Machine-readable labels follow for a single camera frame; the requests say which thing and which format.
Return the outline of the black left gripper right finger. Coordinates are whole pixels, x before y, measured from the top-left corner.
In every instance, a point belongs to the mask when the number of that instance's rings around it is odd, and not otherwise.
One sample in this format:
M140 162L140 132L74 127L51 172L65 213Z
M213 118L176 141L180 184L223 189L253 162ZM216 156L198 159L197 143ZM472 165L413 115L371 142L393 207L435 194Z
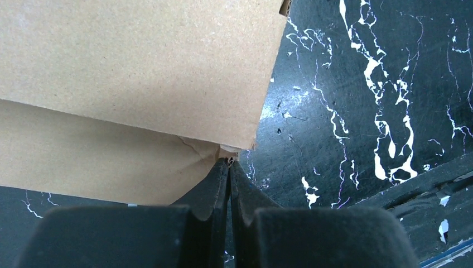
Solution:
M418 267L400 221L372 207L283 208L230 167L236 267Z

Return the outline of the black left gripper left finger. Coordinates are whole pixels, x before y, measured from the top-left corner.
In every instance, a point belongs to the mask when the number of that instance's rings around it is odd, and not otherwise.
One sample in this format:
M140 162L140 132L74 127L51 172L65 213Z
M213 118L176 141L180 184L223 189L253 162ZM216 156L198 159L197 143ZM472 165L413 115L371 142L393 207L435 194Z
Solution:
M228 161L171 205L50 211L15 267L223 267Z

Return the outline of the brown cardboard box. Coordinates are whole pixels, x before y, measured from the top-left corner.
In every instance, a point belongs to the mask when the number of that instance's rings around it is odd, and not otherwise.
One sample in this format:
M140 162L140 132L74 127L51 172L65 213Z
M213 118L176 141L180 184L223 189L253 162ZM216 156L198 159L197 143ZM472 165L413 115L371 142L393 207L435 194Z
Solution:
M289 1L2 1L1 185L170 204L252 149Z

